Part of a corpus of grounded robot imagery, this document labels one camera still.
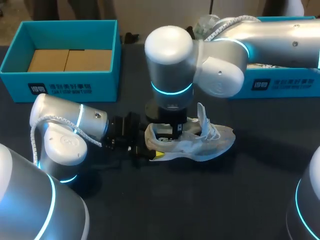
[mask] glowing blue light ring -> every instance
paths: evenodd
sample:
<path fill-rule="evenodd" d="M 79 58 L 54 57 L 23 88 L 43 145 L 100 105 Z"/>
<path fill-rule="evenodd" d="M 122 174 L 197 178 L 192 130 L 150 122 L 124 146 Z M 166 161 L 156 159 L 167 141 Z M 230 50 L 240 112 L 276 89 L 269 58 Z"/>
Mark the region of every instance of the glowing blue light ring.
<path fill-rule="evenodd" d="M 233 38 L 218 38 L 218 39 L 214 39 L 213 41 L 230 41 L 230 42 L 234 42 L 236 44 L 239 44 L 241 47 L 243 47 L 246 52 L 248 53 L 248 59 L 250 59 L 250 53 L 249 53 L 249 49 L 246 47 L 246 45 L 244 45 L 242 42 L 233 39 Z"/>
<path fill-rule="evenodd" d="M 158 88 L 156 88 L 156 86 L 153 84 L 153 82 L 151 82 L 152 87 L 154 88 L 154 90 L 156 90 L 157 92 L 161 93 L 161 94 L 165 94 L 165 95 L 178 95 L 178 94 L 182 94 L 185 91 L 187 91 L 189 88 L 191 88 L 192 83 L 187 86 L 185 89 L 181 90 L 181 91 L 177 91 L 177 92 L 165 92 L 165 91 L 161 91 Z"/>
<path fill-rule="evenodd" d="M 60 183 L 62 183 L 62 184 L 70 183 L 70 182 L 71 182 L 72 180 L 74 180 L 77 176 L 78 176 L 78 175 L 75 175 L 73 178 L 68 179 L 68 180 L 62 180 L 62 181 L 60 181 Z"/>
<path fill-rule="evenodd" d="M 298 212 L 298 214 L 299 214 L 299 217 L 300 217 L 303 225 L 305 226 L 305 228 L 309 231 L 309 233 L 310 233 L 316 240 L 320 240 L 320 238 L 318 238 L 318 237 L 314 234 L 314 232 L 308 227 L 308 225 L 306 224 L 305 220 L 303 219 L 303 217 L 302 217 L 302 215 L 301 215 L 301 213 L 300 213 L 299 206 L 298 206 L 298 187 L 299 187 L 300 182 L 301 182 L 301 179 L 300 179 L 300 181 L 299 181 L 299 183 L 298 183 L 298 186 L 296 186 L 296 190 L 295 190 L 295 205 L 296 205 L 296 210 L 297 210 L 297 212 Z"/>
<path fill-rule="evenodd" d="M 52 180 L 52 178 L 48 175 L 50 182 L 51 182 L 51 187 L 52 187 L 52 198 L 51 198 L 51 205 L 49 208 L 49 212 L 48 215 L 46 216 L 46 219 L 44 221 L 44 224 L 41 228 L 41 230 L 39 231 L 38 235 L 35 237 L 34 240 L 40 240 L 40 238 L 42 237 L 42 235 L 44 234 L 45 230 L 47 229 L 49 222 L 51 220 L 52 217 L 52 213 L 54 212 L 54 208 L 55 208 L 55 203 L 56 203 L 56 188 L 55 188 L 55 184 L 54 181 Z"/>
<path fill-rule="evenodd" d="M 83 112 L 84 112 L 84 105 L 80 104 L 80 112 L 79 112 L 79 116 L 78 116 L 78 121 L 76 121 L 76 126 L 77 127 L 79 127 L 79 125 L 80 125 Z"/>

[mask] floor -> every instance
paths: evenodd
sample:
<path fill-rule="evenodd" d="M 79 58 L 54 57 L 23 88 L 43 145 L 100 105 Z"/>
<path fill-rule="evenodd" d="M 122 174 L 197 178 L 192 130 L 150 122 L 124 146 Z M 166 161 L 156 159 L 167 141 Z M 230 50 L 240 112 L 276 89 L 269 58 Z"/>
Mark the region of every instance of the floor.
<path fill-rule="evenodd" d="M 30 17 L 23 0 L 7 0 L 1 10 L 3 17 L 0 17 L 0 46 L 8 46 L 21 21 L 28 21 Z"/>

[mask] blue storage box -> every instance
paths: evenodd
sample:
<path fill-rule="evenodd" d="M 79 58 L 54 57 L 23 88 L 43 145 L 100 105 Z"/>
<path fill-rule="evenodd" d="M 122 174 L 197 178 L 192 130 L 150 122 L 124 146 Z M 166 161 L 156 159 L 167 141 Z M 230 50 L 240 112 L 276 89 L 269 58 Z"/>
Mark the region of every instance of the blue storage box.
<path fill-rule="evenodd" d="M 112 50 L 109 71 L 28 72 L 35 50 Z M 48 93 L 74 102 L 117 100 L 121 43 L 116 20 L 24 21 L 0 67 L 16 103 Z"/>
<path fill-rule="evenodd" d="M 314 19 L 258 17 L 262 22 Z M 320 74 L 306 68 L 248 68 L 244 84 L 231 99 L 320 97 Z"/>

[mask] white sneaker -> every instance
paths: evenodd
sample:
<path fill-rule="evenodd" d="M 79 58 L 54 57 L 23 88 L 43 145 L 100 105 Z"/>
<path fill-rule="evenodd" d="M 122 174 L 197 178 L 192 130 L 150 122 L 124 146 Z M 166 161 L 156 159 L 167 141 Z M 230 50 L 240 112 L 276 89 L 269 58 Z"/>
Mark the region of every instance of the white sneaker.
<path fill-rule="evenodd" d="M 144 140 L 149 150 L 165 153 L 153 161 L 168 161 L 175 158 L 189 158 L 197 162 L 214 159 L 225 153 L 235 142 L 233 129 L 214 125 L 206 116 L 205 107 L 198 102 L 197 118 L 187 118 L 182 135 L 169 139 L 172 127 L 169 124 L 148 125 Z"/>

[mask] table surface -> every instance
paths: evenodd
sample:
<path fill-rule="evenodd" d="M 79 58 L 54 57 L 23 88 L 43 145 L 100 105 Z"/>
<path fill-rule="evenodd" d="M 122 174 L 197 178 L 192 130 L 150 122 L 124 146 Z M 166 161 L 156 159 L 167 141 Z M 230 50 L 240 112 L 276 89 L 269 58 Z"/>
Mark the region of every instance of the table surface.
<path fill-rule="evenodd" d="M 0 47 L 0 62 L 7 49 Z M 87 105 L 145 119 L 152 91 L 143 45 L 123 47 L 119 87 L 117 103 Z M 88 170 L 73 187 L 89 210 L 89 240 L 287 239 L 287 205 L 320 144 L 320 98 L 228 100 L 196 88 L 191 117 L 197 102 L 212 123 L 234 129 L 233 151 L 217 160 L 181 158 L 138 169 L 125 152 L 102 155 L 88 146 L 88 166 L 122 159 L 121 169 Z M 0 81 L 0 143 L 29 160 L 31 108 L 14 103 Z"/>

